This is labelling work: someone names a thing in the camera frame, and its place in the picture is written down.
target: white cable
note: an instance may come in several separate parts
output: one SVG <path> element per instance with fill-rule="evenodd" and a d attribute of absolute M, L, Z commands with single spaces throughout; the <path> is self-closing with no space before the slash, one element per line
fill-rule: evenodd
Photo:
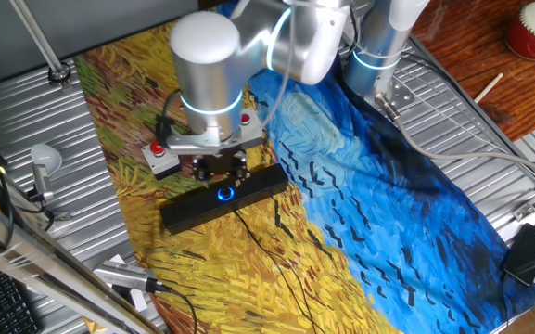
<path fill-rule="evenodd" d="M 415 96 L 415 98 L 417 98 L 418 100 L 420 100 L 422 103 L 424 103 L 425 105 L 427 105 L 428 107 L 430 107 L 432 110 L 436 111 L 440 116 L 444 117 L 446 120 L 454 123 L 455 125 L 457 125 L 458 127 L 460 127 L 461 129 L 467 131 L 470 135 L 472 135 L 473 137 L 475 137 L 477 140 L 479 140 L 480 142 L 484 143 L 484 144 L 487 144 L 487 145 L 490 145 L 491 147 L 493 148 L 497 148 L 499 149 L 500 151 L 504 152 L 504 153 L 508 153 L 506 150 L 504 150 L 503 148 L 500 148 L 496 145 L 494 145 L 493 143 L 491 143 L 490 141 L 487 141 L 481 137 L 479 137 L 478 135 L 475 135 L 473 132 L 471 132 L 469 129 L 465 128 L 462 124 L 460 124 L 459 122 L 453 120 L 452 118 L 446 116 L 442 111 L 438 110 L 437 108 L 435 108 L 434 106 L 432 106 L 431 104 L 427 103 L 427 101 L 425 101 L 422 97 L 420 97 L 413 89 L 411 89 L 407 84 L 405 84 L 404 82 L 402 82 L 401 80 L 399 80 L 399 78 L 397 78 L 395 75 L 393 75 L 393 78 L 395 78 L 395 80 L 397 80 L 397 82 L 401 83 L 403 85 L 403 87 L 407 88 L 407 90 L 413 94 Z M 458 111 L 461 111 L 460 109 L 458 109 L 454 104 L 452 104 L 452 107 L 455 108 L 456 110 Z"/>
<path fill-rule="evenodd" d="M 267 123 L 274 117 L 275 112 L 277 111 L 277 108 L 279 107 L 279 104 L 282 102 L 282 98 L 284 97 L 284 93 L 286 92 L 287 88 L 287 80 L 289 79 L 289 72 L 290 68 L 292 66 L 292 58 L 294 56 L 294 32 L 295 32 L 295 22 L 294 19 L 295 15 L 295 9 L 296 4 L 292 3 L 292 6 L 290 7 L 290 19 L 289 19 L 289 54 L 287 55 L 287 64 L 286 64 L 286 71 L 284 72 L 284 79 L 282 81 L 282 85 L 279 88 L 279 93 L 277 94 L 277 98 L 275 99 L 274 104 L 271 106 L 271 109 L 267 113 L 267 117 L 265 120 L 261 123 L 261 128 L 264 128 Z"/>
<path fill-rule="evenodd" d="M 500 152 L 472 152 L 472 153 L 466 153 L 466 154 L 436 154 L 432 152 L 428 152 L 423 148 L 420 148 L 414 140 L 407 134 L 407 131 L 405 130 L 405 126 L 403 125 L 403 122 L 401 118 L 398 118 L 395 120 L 395 123 L 397 124 L 397 127 L 399 128 L 399 131 L 403 134 L 405 137 L 405 140 L 407 143 L 414 148 L 416 151 L 422 153 L 423 155 L 436 159 L 436 160 L 462 160 L 462 159 L 473 159 L 473 158 L 500 158 L 500 159 L 506 159 L 508 161 L 518 162 L 521 164 L 524 164 L 525 166 L 529 167 L 530 169 L 535 171 L 535 163 L 528 161 L 526 159 L 519 158 L 514 155 L 506 154 L 506 153 L 500 153 Z"/>

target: silver cylinder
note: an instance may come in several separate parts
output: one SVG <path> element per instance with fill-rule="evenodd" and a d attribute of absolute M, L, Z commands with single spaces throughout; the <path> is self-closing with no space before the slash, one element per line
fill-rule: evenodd
<path fill-rule="evenodd" d="M 377 94 L 392 95 L 391 78 L 411 33 L 411 28 L 397 31 L 390 24 L 391 2 L 376 1 L 363 19 L 358 47 L 343 71 L 351 90 L 373 106 Z"/>
<path fill-rule="evenodd" d="M 242 106 L 242 85 L 231 74 L 238 29 L 220 14 L 198 12 L 176 24 L 171 47 L 189 127 L 198 135 L 218 127 L 220 140 L 227 139 L 240 124 Z"/>

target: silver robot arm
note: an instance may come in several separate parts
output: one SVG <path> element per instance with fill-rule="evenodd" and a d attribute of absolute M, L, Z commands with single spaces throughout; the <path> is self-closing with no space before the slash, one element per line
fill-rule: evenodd
<path fill-rule="evenodd" d="M 331 67 L 350 0 L 303 0 L 294 4 L 294 46 L 288 3 L 241 0 L 230 19 L 212 12 L 182 18 L 171 35 L 172 57 L 189 127 L 172 135 L 173 154 L 210 155 L 244 144 L 240 134 L 242 89 L 263 68 L 319 83 Z"/>
<path fill-rule="evenodd" d="M 429 0 L 376 0 L 363 19 L 360 41 L 349 55 L 343 79 L 375 106 L 375 96 L 392 96 L 392 75 L 401 52 Z"/>

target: wooden stick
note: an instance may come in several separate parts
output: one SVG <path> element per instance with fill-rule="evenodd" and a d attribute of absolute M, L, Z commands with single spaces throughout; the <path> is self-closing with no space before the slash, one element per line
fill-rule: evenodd
<path fill-rule="evenodd" d="M 481 99 L 487 95 L 490 90 L 493 88 L 493 86 L 495 86 L 499 81 L 500 79 L 502 79 L 504 75 L 503 74 L 498 74 L 498 76 L 496 76 L 490 84 L 488 84 L 485 88 L 483 88 L 483 90 L 481 91 L 481 93 L 479 93 L 478 97 L 475 98 L 475 103 L 479 103 L 479 101 L 481 101 Z"/>

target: black box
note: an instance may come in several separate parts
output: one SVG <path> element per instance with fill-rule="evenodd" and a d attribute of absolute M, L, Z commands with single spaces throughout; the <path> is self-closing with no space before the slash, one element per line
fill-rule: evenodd
<path fill-rule="evenodd" d="M 235 187 L 233 179 L 179 195 L 160 209 L 162 220 L 172 234 L 234 212 L 286 190 L 287 175 L 280 164 L 254 173 Z"/>

